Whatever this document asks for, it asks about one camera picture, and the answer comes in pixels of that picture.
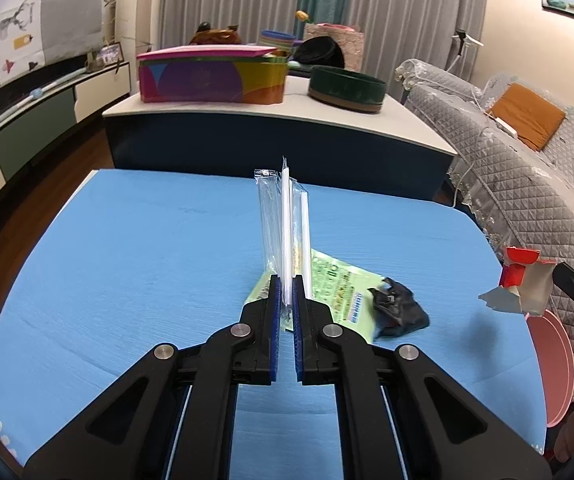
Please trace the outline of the red white carton piece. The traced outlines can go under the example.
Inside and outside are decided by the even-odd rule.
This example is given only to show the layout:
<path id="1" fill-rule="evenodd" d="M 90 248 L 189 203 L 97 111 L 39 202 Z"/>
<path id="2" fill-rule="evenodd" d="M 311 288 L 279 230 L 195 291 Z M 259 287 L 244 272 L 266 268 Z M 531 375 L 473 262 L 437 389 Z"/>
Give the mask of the red white carton piece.
<path id="1" fill-rule="evenodd" d="M 498 286 L 479 295 L 494 311 L 542 316 L 553 290 L 556 261 L 537 249 L 508 246 Z"/>

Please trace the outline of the clear straw packet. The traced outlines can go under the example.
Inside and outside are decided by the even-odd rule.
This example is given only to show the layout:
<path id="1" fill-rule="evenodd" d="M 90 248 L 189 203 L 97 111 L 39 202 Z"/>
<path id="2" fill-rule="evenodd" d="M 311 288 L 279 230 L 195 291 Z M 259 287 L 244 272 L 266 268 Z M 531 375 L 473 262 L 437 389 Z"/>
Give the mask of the clear straw packet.
<path id="1" fill-rule="evenodd" d="M 309 194 L 290 175 L 287 159 L 281 170 L 255 170 L 259 193 L 264 269 L 248 300 L 269 296 L 272 275 L 281 279 L 281 327 L 293 330 L 293 300 L 288 298 L 298 275 L 305 296 L 312 292 L 312 247 Z"/>

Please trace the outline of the pink trash bin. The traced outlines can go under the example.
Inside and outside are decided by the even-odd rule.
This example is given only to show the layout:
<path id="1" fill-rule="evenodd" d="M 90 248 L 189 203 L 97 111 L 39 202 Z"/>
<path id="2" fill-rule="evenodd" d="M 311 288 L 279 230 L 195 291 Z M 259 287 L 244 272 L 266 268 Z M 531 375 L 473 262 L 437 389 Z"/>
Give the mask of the pink trash bin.
<path id="1" fill-rule="evenodd" d="M 565 417 L 574 396 L 574 352 L 560 319 L 550 310 L 528 315 L 528 330 L 541 374 L 546 426 L 555 427 Z"/>

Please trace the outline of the black crumpled wrapper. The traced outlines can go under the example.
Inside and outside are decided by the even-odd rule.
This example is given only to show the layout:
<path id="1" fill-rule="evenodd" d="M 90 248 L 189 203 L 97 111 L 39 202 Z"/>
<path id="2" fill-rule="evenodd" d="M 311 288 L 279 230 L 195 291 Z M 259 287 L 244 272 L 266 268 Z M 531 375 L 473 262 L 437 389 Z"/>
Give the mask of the black crumpled wrapper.
<path id="1" fill-rule="evenodd" d="M 430 325 L 430 318 L 415 300 L 413 292 L 392 278 L 370 287 L 376 316 L 376 337 L 398 338 Z"/>

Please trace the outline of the grey quilted sofa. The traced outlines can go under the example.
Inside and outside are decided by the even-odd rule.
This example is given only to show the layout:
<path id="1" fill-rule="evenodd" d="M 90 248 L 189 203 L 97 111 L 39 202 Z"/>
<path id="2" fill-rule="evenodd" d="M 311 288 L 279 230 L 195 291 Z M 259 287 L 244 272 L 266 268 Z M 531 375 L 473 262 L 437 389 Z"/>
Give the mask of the grey quilted sofa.
<path id="1" fill-rule="evenodd" d="M 406 92 L 406 108 L 458 153 L 449 179 L 492 248 L 498 254 L 508 246 L 536 248 L 574 268 L 574 107 L 549 91 L 534 91 L 566 114 L 536 152 L 491 117 L 491 106 L 517 76 L 496 74 L 478 88 L 410 58 L 395 78 Z"/>

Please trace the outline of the green snack packet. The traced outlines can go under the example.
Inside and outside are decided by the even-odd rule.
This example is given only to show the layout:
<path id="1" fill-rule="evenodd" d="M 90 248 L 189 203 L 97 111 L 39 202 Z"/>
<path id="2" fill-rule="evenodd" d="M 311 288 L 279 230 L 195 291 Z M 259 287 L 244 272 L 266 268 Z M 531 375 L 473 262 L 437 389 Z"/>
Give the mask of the green snack packet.
<path id="1" fill-rule="evenodd" d="M 371 288 L 383 277 L 311 250 L 312 299 L 329 307 L 333 321 L 359 333 L 369 344 L 376 335 Z"/>

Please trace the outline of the blue tablecloth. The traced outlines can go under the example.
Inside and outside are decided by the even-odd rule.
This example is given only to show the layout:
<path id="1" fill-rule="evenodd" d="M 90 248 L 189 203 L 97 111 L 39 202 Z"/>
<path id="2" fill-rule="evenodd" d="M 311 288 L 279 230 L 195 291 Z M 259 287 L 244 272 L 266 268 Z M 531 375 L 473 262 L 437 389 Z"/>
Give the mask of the blue tablecloth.
<path id="1" fill-rule="evenodd" d="M 310 186 L 315 249 L 411 289 L 407 340 L 535 448 L 544 395 L 525 320 L 481 300 L 501 267 L 476 224 L 424 200 Z M 264 269 L 250 179 L 102 170 L 32 250 L 0 315 L 0 436 L 25 462 L 160 342 L 236 322 Z"/>

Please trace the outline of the orange cushion far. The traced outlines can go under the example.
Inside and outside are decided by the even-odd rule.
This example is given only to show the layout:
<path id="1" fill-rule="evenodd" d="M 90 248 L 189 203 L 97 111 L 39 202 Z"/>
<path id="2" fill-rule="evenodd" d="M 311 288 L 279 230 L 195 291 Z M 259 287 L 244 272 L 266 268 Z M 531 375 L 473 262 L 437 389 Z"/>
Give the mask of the orange cushion far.
<path id="1" fill-rule="evenodd" d="M 564 110 L 521 84 L 510 84 L 490 112 L 511 126 L 517 138 L 536 152 L 545 148 L 566 117 Z"/>

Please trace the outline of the white blue coffee table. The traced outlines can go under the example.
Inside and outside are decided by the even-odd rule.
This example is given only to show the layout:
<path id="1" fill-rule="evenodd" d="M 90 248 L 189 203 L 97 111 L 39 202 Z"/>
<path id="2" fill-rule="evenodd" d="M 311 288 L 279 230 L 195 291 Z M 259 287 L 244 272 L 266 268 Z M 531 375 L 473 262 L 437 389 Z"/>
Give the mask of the white blue coffee table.
<path id="1" fill-rule="evenodd" d="M 113 165 L 251 177 L 283 165 L 301 183 L 432 200 L 454 148 L 387 96 L 375 115 L 342 110 L 288 77 L 283 102 L 145 103 L 137 94 L 104 112 Z"/>

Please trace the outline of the white floor lamp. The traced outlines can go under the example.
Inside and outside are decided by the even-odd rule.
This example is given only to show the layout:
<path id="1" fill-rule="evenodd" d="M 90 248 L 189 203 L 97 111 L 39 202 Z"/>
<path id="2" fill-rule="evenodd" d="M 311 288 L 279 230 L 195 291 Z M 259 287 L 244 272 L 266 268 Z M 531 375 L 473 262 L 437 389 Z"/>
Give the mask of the white floor lamp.
<path id="1" fill-rule="evenodd" d="M 481 48 L 484 45 L 478 39 L 470 36 L 470 34 L 467 34 L 464 29 L 456 29 L 452 39 L 458 42 L 458 50 L 456 50 L 455 58 L 453 58 L 453 61 L 447 68 L 448 73 L 453 72 L 456 64 L 462 60 L 462 57 L 464 56 L 468 47 Z"/>

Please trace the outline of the white green TV cabinet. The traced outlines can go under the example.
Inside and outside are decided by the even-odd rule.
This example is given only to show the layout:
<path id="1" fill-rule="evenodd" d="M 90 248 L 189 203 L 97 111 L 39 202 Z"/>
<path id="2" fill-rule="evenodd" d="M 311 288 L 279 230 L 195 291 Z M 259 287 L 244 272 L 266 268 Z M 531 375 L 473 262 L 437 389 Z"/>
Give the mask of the white green TV cabinet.
<path id="1" fill-rule="evenodd" d="M 63 76 L 0 115 L 0 190 L 23 166 L 132 90 L 130 64 L 121 62 Z"/>

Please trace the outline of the dark green round bowl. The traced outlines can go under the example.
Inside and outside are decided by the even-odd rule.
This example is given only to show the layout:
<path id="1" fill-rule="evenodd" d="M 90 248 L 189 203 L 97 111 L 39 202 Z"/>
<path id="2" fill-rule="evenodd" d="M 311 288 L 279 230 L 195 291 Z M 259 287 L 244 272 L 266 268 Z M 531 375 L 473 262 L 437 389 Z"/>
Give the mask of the dark green round bowl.
<path id="1" fill-rule="evenodd" d="M 308 96 L 331 106 L 377 114 L 386 93 L 386 82 L 372 76 L 323 65 L 311 69 Z"/>

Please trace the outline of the grey curtain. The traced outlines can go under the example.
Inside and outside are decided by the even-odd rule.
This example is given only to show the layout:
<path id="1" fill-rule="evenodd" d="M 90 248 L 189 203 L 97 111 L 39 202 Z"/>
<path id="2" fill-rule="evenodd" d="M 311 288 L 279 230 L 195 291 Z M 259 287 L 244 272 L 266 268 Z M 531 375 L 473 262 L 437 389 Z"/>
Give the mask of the grey curtain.
<path id="1" fill-rule="evenodd" d="M 264 29 L 291 32 L 304 26 L 304 11 L 316 23 L 348 25 L 364 35 L 363 73 L 386 81 L 391 96 L 401 98 L 397 67 L 418 58 L 440 68 L 454 59 L 455 32 L 481 34 L 487 0 L 161 0 L 160 47 L 187 44 L 198 25 L 236 25 L 241 39 L 255 42 Z"/>

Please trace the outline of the colourful storage box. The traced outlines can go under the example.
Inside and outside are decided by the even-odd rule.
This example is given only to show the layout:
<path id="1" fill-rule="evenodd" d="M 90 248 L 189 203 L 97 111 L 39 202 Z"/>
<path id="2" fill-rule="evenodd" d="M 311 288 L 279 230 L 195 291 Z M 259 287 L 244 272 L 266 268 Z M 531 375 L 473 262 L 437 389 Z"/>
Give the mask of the colourful storage box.
<path id="1" fill-rule="evenodd" d="M 202 44 L 138 55 L 142 102 L 277 104 L 287 58 L 255 44 Z"/>

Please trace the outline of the pink woven basket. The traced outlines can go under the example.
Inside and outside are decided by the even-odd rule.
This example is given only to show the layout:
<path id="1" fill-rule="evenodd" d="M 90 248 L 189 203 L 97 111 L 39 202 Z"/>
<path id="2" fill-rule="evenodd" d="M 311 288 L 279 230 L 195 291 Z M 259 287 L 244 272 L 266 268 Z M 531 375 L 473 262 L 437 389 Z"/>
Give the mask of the pink woven basket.
<path id="1" fill-rule="evenodd" d="M 365 50 L 365 35 L 360 30 L 347 25 L 339 24 L 305 24 L 303 39 L 314 37 L 330 37 L 333 39 L 345 59 L 345 69 L 360 72 L 363 68 Z"/>

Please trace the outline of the black bowl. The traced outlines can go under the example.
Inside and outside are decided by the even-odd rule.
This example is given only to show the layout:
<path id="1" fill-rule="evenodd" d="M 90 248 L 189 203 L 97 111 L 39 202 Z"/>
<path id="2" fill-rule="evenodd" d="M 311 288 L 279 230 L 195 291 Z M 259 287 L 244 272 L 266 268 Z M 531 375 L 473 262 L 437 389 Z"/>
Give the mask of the black bowl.
<path id="1" fill-rule="evenodd" d="M 301 65 L 323 65 L 345 67 L 345 55 L 341 47 L 330 36 L 312 37 L 297 47 L 293 59 Z"/>

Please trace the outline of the brown ornament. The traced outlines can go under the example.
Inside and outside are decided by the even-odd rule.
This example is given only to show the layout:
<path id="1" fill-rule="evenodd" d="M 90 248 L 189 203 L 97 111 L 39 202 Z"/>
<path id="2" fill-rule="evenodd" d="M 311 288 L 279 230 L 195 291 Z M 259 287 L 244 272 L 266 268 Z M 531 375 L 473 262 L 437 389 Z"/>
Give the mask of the brown ornament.
<path id="1" fill-rule="evenodd" d="M 200 46 L 200 44 L 242 44 L 243 42 L 238 34 L 237 25 L 213 28 L 209 22 L 202 22 L 189 43 Z"/>

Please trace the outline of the stack of coloured bowls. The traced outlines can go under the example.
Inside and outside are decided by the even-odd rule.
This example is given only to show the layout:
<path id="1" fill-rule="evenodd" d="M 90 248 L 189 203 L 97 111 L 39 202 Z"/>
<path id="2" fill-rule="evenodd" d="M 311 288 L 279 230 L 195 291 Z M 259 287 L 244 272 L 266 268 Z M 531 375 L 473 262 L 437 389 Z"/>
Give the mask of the stack of coloured bowls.
<path id="1" fill-rule="evenodd" d="M 273 29 L 262 29 L 258 38 L 260 46 L 272 47 L 281 55 L 290 56 L 296 37 L 288 32 Z"/>

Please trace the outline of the grey covered television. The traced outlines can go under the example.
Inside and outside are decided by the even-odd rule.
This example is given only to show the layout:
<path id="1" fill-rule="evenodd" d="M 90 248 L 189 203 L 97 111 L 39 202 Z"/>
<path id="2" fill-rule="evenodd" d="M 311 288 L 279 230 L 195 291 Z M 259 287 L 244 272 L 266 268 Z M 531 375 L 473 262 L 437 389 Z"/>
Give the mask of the grey covered television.
<path id="1" fill-rule="evenodd" d="M 0 0 L 0 87 L 104 44 L 104 0 Z"/>

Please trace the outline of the white standing air conditioner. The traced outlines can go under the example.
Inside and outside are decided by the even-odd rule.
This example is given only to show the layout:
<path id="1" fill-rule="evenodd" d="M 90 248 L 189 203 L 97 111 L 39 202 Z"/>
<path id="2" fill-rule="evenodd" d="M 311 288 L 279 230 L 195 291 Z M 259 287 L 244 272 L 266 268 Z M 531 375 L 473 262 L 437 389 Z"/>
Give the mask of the white standing air conditioner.
<path id="1" fill-rule="evenodd" d="M 114 36 L 130 64 L 130 93 L 138 92 L 136 56 L 160 48 L 162 0 L 116 0 Z"/>

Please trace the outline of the small photo frame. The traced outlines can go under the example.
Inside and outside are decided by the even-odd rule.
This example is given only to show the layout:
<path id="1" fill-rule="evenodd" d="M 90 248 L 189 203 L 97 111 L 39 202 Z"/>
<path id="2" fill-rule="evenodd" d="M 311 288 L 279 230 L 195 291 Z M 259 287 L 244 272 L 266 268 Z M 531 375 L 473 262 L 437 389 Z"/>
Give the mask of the small photo frame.
<path id="1" fill-rule="evenodd" d="M 102 47 L 98 51 L 97 58 L 104 66 L 122 63 L 124 61 L 124 55 L 121 44 L 119 42 L 107 44 L 107 46 Z"/>

